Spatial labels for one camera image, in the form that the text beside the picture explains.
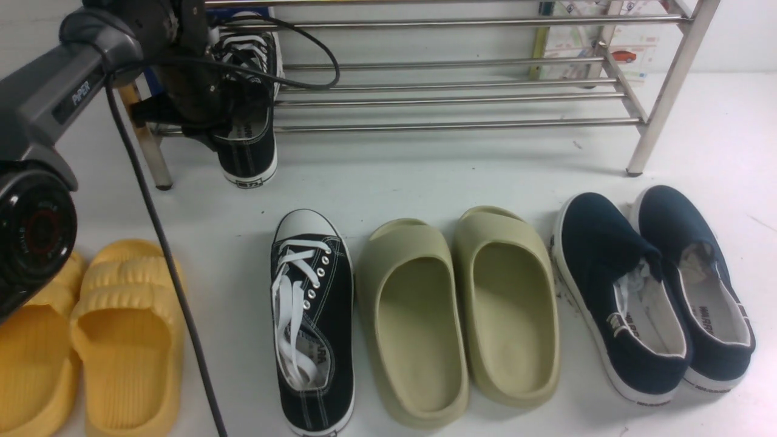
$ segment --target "yellow slide sandal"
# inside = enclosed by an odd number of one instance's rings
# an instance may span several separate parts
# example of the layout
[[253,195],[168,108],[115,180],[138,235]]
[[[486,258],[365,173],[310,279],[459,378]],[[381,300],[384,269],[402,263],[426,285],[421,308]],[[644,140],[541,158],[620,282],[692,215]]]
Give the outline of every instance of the yellow slide sandal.
[[70,327],[84,362],[86,435],[167,435],[180,405],[185,323],[162,249],[133,239],[100,251]]
[[81,362],[68,318],[86,262],[73,253],[57,276],[0,326],[0,437],[47,437],[68,420]]

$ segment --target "blue object behind rack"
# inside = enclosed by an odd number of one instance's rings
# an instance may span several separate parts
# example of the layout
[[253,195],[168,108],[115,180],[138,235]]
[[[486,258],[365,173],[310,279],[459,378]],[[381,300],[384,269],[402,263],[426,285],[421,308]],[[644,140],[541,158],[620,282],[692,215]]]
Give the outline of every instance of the blue object behind rack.
[[[257,12],[260,15],[268,16],[270,14],[270,10],[268,8],[217,8],[217,9],[208,9],[207,14],[209,16],[213,16],[216,18],[229,18],[233,15],[235,15],[238,12]],[[148,83],[148,89],[151,91],[152,96],[156,96],[157,94],[161,94],[165,91],[164,88],[162,88],[162,84],[159,82],[159,79],[156,77],[153,71],[151,69],[146,69],[144,72],[144,76],[146,79],[146,82]]]

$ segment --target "poster on wall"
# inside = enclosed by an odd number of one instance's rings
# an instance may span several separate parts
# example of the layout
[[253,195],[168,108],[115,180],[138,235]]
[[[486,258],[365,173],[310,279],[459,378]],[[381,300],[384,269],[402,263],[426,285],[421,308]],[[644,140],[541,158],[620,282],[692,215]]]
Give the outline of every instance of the poster on wall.
[[[660,15],[667,11],[666,2],[623,2],[621,15]],[[552,16],[606,15],[609,2],[553,2]],[[593,56],[599,38],[599,26],[557,26],[546,30],[543,58],[584,58]],[[641,85],[653,63],[660,42],[658,26],[617,26],[610,44],[610,52],[619,63],[623,74],[632,85]],[[537,79],[581,79],[588,75],[589,65],[545,65],[539,69]]]

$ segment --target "metal shoe rack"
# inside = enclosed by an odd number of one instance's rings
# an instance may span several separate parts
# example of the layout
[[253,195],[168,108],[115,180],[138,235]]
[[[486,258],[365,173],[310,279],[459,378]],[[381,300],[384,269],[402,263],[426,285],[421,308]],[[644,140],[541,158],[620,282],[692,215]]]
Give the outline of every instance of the metal shoe rack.
[[[466,0],[207,0],[207,8],[245,8],[247,6],[299,6],[299,5],[327,5],[330,7],[347,7],[348,5],[364,4],[403,4],[411,3],[466,3]],[[536,65],[568,65],[574,63],[590,64],[591,70],[587,79],[569,80],[511,80],[511,81],[482,81],[482,82],[446,82],[446,83],[422,83],[422,84],[379,84],[379,85],[353,85],[342,83],[330,90],[331,100],[284,100],[284,94],[304,93],[300,89],[282,89],[277,101],[277,109],[293,110],[294,108],[325,108],[325,107],[418,107],[426,105],[465,105],[474,103],[549,103],[560,101],[587,101],[587,100],[620,100],[626,109],[628,117],[621,118],[581,118],[581,119],[552,119],[552,120],[511,120],[511,121],[477,121],[471,123],[418,123],[418,124],[360,124],[354,119],[354,124],[344,125],[281,125],[276,126],[278,134],[286,133],[316,133],[327,132],[397,132],[397,131],[449,131],[449,130],[473,130],[473,129],[513,129],[513,128],[560,128],[560,127],[597,127],[597,126],[634,126],[640,140],[636,146],[631,162],[626,172],[629,176],[636,177],[642,174],[643,169],[656,145],[658,137],[669,118],[674,101],[685,81],[691,63],[699,50],[699,46],[711,23],[720,0],[698,0],[694,9],[689,8],[683,0],[668,0],[662,2],[668,5],[668,12],[662,15],[618,15],[624,2],[610,2],[609,14],[603,16],[543,16],[533,18],[499,18],[499,19],[402,19],[402,20],[358,20],[358,21],[327,21],[327,22],[300,22],[295,23],[304,30],[349,30],[354,32],[368,32],[370,30],[417,30],[417,29],[471,29],[483,26],[599,26],[601,36],[594,48],[594,56],[589,58],[544,58],[544,59],[502,59],[489,61],[429,61],[429,62],[391,62],[375,64],[345,64],[344,72],[358,71],[391,71],[391,70],[420,70],[420,69],[456,69],[473,67],[514,66],[526,68]],[[642,104],[636,98],[629,82],[615,59],[610,54],[609,44],[615,32],[616,26],[628,26],[635,24],[672,24],[676,25],[683,33],[681,43],[674,56],[671,68],[666,76],[661,91],[653,105],[651,114],[646,113]],[[225,31],[240,33],[252,31],[276,30],[270,24],[241,24],[236,23]],[[331,69],[330,65],[285,65],[286,72],[320,72]],[[513,94],[505,92],[499,96],[435,96],[424,98],[383,98],[383,99],[349,99],[348,93],[394,93],[394,92],[440,92],[460,90],[487,90],[487,89],[534,89],[542,87],[585,87],[593,89],[596,86],[607,86],[612,91],[570,93],[543,93],[543,94]],[[137,86],[126,87],[121,90],[121,97],[125,105],[130,105],[139,99]],[[171,127],[157,129],[136,128],[141,150],[143,151],[149,169],[155,180],[156,186],[169,188],[172,186],[172,178],[169,175],[164,157],[159,149],[161,137],[180,136],[180,129]]]

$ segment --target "sneaker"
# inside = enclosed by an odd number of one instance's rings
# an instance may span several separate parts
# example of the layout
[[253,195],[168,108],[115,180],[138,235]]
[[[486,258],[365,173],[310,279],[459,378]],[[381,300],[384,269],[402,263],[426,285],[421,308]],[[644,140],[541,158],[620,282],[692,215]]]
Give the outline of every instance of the sneaker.
[[354,280],[342,237],[318,212],[280,221],[270,254],[280,403],[291,429],[336,435],[354,411]]
[[640,405],[667,404],[692,354],[658,249],[609,200],[586,193],[563,206],[551,252],[615,389]]
[[[258,15],[256,12],[235,14]],[[228,34],[214,46],[213,52],[224,63],[283,75],[276,33]],[[233,98],[239,108],[233,114],[232,130],[226,137],[214,135],[213,141],[227,180],[239,188],[256,188],[270,180],[278,166],[273,118],[280,84],[237,74],[242,80],[229,76],[227,81],[235,90]]]
[[695,351],[685,379],[709,393],[730,391],[750,365],[755,335],[713,231],[690,200],[663,186],[637,198],[631,223],[664,255],[668,287]]

